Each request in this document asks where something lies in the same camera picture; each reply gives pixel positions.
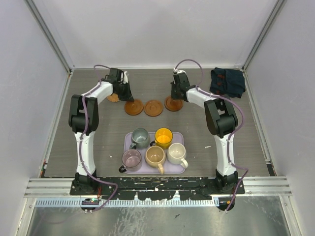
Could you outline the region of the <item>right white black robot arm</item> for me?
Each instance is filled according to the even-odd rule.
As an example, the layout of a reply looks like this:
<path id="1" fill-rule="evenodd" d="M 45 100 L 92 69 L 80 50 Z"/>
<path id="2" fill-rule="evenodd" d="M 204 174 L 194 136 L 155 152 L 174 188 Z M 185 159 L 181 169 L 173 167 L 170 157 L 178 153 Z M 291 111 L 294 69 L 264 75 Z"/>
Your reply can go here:
<path id="1" fill-rule="evenodd" d="M 216 188 L 220 193 L 228 193 L 238 181 L 234 164 L 234 131 L 238 118 L 233 104 L 227 96 L 218 96 L 191 85 L 183 70 L 173 70 L 171 98 L 184 100 L 203 108 L 209 132 L 214 136 L 217 149 Z"/>

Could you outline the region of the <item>white speckled ceramic mug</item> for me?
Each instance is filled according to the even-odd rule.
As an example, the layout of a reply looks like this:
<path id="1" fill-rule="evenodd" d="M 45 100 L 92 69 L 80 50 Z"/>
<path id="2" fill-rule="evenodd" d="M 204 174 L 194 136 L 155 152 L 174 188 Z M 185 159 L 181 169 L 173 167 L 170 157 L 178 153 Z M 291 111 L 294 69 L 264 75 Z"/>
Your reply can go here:
<path id="1" fill-rule="evenodd" d="M 189 166 L 186 156 L 186 148 L 181 143 L 173 143 L 167 150 L 168 161 L 174 165 L 181 165 L 185 169 Z"/>

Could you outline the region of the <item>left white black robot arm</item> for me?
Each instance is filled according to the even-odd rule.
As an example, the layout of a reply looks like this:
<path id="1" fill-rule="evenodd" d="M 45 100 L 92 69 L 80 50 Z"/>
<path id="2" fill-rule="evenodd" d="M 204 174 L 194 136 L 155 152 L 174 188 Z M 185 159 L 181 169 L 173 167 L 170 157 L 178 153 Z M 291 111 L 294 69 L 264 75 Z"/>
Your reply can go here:
<path id="1" fill-rule="evenodd" d="M 97 192 L 101 183 L 97 179 L 94 161 L 94 136 L 99 125 L 98 105 L 107 97 L 116 94 L 121 101 L 133 102 L 128 74 L 118 68 L 110 68 L 105 77 L 99 76 L 98 83 L 83 94 L 71 97 L 68 124 L 77 144 L 77 168 L 74 189 L 86 194 Z"/>

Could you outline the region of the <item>woven rattan coaster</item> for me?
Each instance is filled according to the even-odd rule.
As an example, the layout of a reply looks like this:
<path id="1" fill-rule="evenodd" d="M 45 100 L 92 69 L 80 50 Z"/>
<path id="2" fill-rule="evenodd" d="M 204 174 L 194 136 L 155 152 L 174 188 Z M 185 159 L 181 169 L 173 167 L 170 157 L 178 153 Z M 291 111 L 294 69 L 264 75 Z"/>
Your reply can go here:
<path id="1" fill-rule="evenodd" d="M 113 93 L 112 95 L 108 96 L 107 99 L 110 102 L 119 102 L 120 101 L 118 95 L 115 94 L 115 93 Z"/>

